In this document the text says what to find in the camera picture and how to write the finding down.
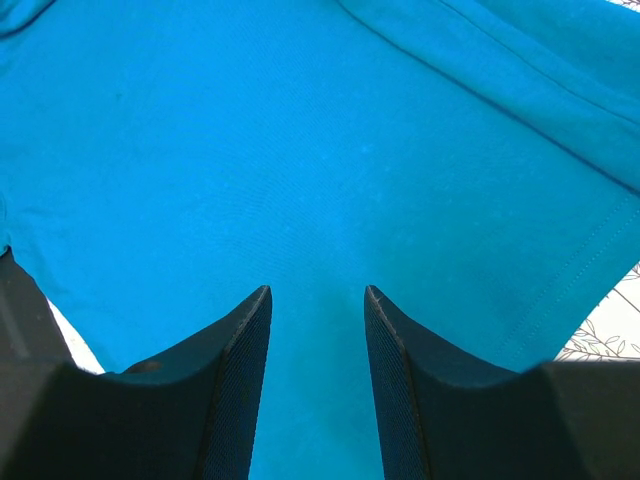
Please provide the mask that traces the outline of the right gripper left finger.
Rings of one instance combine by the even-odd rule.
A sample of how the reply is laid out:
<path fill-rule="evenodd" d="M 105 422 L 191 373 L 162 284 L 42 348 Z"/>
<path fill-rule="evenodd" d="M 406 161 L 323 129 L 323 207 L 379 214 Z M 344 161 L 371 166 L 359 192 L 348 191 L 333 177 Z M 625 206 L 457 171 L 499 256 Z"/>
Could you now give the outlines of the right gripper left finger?
<path fill-rule="evenodd" d="M 120 373 L 1 365 L 5 479 L 245 479 L 272 318 L 262 286 L 220 320 Z"/>

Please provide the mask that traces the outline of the blue t shirt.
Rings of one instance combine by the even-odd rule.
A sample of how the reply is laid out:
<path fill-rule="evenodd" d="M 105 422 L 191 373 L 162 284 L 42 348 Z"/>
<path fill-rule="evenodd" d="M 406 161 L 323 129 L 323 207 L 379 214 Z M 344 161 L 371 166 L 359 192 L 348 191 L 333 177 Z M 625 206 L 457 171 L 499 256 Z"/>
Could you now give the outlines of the blue t shirt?
<path fill-rule="evenodd" d="M 513 370 L 639 261 L 607 1 L 5 1 L 1 247 L 121 371 L 261 285 L 250 475 L 383 475 L 374 285 Z"/>

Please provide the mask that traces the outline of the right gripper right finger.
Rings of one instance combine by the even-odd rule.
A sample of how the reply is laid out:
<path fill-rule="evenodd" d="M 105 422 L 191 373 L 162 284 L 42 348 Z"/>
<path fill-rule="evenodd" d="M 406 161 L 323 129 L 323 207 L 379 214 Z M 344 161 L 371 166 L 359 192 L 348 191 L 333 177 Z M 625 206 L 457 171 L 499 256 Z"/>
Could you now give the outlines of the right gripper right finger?
<path fill-rule="evenodd" d="M 423 327 L 374 286 L 364 320 L 386 478 L 638 477 L 637 363 L 516 373 Z"/>

